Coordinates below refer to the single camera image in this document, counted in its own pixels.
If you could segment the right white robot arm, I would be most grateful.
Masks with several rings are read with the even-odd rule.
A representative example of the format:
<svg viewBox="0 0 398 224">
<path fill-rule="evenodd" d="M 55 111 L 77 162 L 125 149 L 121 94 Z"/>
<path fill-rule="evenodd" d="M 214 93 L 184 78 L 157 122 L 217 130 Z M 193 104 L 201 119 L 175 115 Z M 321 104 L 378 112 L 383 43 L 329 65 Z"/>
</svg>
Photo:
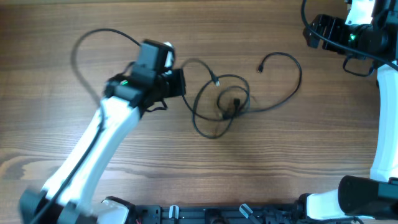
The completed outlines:
<svg viewBox="0 0 398 224">
<path fill-rule="evenodd" d="M 347 1 L 346 19 L 319 14 L 312 22 L 300 14 L 307 45 L 350 59 L 371 58 L 380 96 L 376 154 L 369 177 L 344 176 L 336 190 L 303 198 L 303 217 L 315 222 L 350 218 L 397 219 L 397 1 Z"/>
</svg>

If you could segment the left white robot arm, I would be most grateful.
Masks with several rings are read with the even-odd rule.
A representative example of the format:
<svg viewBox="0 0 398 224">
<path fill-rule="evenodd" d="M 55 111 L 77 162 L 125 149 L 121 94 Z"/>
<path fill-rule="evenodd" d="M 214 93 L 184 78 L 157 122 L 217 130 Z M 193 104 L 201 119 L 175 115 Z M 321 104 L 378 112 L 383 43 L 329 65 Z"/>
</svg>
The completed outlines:
<svg viewBox="0 0 398 224">
<path fill-rule="evenodd" d="M 127 134 L 150 107 L 184 94 L 183 79 L 173 68 L 171 43 L 145 40 L 138 59 L 110 78 L 91 123 L 61 167 L 40 192 L 27 189 L 19 200 L 24 223 L 127 223 L 135 206 L 108 197 L 99 205 L 92 198 L 106 166 Z"/>
</svg>

